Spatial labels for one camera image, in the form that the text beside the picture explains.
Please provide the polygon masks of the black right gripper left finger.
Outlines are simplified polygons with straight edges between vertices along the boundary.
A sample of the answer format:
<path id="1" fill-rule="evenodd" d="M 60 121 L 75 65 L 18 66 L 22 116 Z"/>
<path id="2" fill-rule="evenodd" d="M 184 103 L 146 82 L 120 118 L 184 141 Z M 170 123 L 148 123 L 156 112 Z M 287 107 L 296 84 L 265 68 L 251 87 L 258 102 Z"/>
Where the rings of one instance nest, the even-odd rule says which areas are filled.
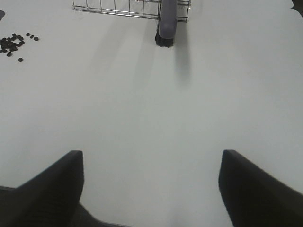
<path id="1" fill-rule="evenodd" d="M 2 227 L 113 227 L 80 203 L 83 153 L 68 152 L 26 183 L 0 188 Z"/>

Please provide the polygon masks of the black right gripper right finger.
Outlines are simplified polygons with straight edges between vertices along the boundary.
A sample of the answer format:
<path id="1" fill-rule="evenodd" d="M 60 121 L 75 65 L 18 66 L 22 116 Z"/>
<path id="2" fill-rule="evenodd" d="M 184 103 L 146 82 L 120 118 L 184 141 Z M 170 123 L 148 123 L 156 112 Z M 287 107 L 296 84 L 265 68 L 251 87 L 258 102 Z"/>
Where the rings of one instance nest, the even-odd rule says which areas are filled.
<path id="1" fill-rule="evenodd" d="M 235 150 L 224 150 L 219 191 L 235 227 L 301 227 L 303 195 Z"/>

